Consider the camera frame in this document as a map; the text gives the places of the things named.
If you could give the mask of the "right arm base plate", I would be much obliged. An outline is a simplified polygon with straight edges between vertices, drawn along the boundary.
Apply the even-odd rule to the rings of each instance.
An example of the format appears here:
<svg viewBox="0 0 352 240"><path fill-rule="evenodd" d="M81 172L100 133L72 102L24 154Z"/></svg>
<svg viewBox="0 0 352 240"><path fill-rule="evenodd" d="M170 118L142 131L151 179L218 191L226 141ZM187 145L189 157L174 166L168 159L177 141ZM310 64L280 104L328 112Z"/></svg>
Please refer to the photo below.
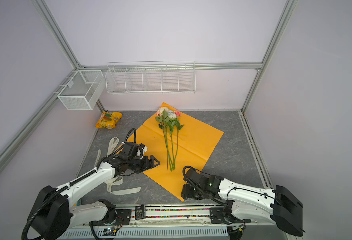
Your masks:
<svg viewBox="0 0 352 240"><path fill-rule="evenodd" d="M212 224L249 224L251 219L238 219L234 215L224 211L224 207L210 208L209 218Z"/></svg>

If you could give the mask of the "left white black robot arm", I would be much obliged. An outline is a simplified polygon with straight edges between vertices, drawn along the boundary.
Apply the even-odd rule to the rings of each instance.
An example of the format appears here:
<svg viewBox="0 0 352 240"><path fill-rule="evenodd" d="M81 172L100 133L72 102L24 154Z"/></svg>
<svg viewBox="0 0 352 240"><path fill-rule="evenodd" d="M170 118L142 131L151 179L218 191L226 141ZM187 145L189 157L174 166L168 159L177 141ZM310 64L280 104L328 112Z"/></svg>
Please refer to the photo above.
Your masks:
<svg viewBox="0 0 352 240"><path fill-rule="evenodd" d="M84 175L56 188L47 186L40 190L34 206L22 231L21 238L26 240L30 228L39 240L56 240L67 229L84 223L102 221L112 225L120 220L114 204L99 200L92 204L75 206L84 195L109 180L115 180L125 170L142 173L160 165L153 155L120 161L113 158L102 162Z"/></svg>

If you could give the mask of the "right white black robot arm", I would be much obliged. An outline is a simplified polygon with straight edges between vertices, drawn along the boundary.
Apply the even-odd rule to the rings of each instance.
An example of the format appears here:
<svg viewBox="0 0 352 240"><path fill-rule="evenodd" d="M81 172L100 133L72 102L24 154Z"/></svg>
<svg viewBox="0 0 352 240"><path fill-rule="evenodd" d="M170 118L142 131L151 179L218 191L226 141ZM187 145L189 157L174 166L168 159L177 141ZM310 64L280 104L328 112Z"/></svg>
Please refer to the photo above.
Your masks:
<svg viewBox="0 0 352 240"><path fill-rule="evenodd" d="M287 234L303 236L303 204L287 188L254 188L191 166L185 166L182 174L184 200L211 200L219 205L209 210L211 223L238 224L241 229L250 223L271 223Z"/></svg>

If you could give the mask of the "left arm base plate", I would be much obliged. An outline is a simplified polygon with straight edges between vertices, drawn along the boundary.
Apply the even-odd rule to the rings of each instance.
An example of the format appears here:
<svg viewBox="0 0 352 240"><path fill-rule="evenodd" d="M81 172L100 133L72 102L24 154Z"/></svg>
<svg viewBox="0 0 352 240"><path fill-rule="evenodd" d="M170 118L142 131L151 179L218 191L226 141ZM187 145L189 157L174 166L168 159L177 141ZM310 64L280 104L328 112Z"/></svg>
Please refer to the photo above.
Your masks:
<svg viewBox="0 0 352 240"><path fill-rule="evenodd" d="M106 216L93 221L93 226L125 226L130 224L132 215L131 209L115 209L107 212Z"/></svg>

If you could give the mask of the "light pink fake rose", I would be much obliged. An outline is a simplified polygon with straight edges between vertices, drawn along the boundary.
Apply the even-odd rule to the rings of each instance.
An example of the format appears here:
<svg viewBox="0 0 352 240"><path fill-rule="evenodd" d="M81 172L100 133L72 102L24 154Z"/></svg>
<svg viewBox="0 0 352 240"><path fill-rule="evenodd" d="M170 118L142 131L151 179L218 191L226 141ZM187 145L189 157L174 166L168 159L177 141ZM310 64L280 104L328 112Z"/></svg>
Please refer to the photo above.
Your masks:
<svg viewBox="0 0 352 240"><path fill-rule="evenodd" d="M168 145L168 137L167 137L167 127L168 124L166 122L166 118L164 117L163 114L168 113L168 110L166 108L160 108L157 111L157 116L155 119L159 123L159 128L163 130L163 135L164 135L164 140L165 140L165 145L166 145L166 150L167 150L167 170L170 168L170 152L169 152L169 145Z"/></svg>

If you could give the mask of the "pale blue fake rose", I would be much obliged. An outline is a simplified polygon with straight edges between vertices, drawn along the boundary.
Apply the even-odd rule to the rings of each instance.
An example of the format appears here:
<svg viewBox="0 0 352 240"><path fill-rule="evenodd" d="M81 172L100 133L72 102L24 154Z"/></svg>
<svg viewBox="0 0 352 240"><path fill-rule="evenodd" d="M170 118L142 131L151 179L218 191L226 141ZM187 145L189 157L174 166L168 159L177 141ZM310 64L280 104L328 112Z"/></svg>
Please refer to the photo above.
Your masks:
<svg viewBox="0 0 352 240"><path fill-rule="evenodd" d="M169 128L170 128L170 136L171 136L171 149L172 149L172 154L171 154L171 172L175 169L175 163L174 163L174 142L173 142L173 131L174 131L174 121L176 119L176 114L172 111L168 112L168 117L170 121L168 122Z"/></svg>

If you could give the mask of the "white fake rose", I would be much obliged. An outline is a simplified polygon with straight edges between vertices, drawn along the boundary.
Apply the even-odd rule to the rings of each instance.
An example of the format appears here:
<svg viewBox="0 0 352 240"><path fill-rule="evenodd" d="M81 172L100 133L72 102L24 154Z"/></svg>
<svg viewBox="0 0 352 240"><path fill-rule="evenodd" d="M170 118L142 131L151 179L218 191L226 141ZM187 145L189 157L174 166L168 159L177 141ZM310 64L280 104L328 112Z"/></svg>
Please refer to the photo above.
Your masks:
<svg viewBox="0 0 352 240"><path fill-rule="evenodd" d="M171 136L170 136L169 131L170 131L170 128L168 127L168 143L169 143L170 153L172 154L172 149L171 149Z"/></svg>

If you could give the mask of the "orange wrapping paper sheet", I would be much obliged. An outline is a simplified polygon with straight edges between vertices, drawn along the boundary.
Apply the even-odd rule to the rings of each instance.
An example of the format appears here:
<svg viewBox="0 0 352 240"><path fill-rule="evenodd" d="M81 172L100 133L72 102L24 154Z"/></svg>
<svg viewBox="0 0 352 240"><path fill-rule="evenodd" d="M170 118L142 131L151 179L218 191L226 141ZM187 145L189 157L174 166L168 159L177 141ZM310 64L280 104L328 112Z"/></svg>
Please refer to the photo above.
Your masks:
<svg viewBox="0 0 352 240"><path fill-rule="evenodd" d="M146 155L153 155L161 164L144 174L158 183L169 193L183 201L181 197L183 180L182 169L192 166L202 170L209 157L219 143L224 132L208 124L205 124L185 113L180 113L180 123L183 128L173 132L173 138L168 136L170 147L179 144L178 151L174 151L176 157L176 169L169 170L167 166L167 149L163 130L158 127L155 120L157 114L153 114L137 130L137 143L144 144L148 150Z"/></svg>

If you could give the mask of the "cream fake rose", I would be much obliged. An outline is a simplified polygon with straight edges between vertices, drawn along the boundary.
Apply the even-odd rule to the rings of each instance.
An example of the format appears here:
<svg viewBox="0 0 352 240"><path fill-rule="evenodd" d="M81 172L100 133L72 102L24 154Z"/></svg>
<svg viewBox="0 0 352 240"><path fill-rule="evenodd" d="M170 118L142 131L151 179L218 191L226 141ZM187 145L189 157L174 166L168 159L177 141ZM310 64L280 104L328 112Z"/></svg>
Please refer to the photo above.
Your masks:
<svg viewBox="0 0 352 240"><path fill-rule="evenodd" d="M164 140L165 140L165 145L166 145L166 150L167 150L167 169L170 170L171 172L174 170L173 164L172 164L172 157L169 149L169 143L168 143L168 122L166 121L166 118L168 117L168 112L169 109L167 107L161 107L157 111L157 117L156 120L159 123L159 128L163 131L164 135Z"/></svg>

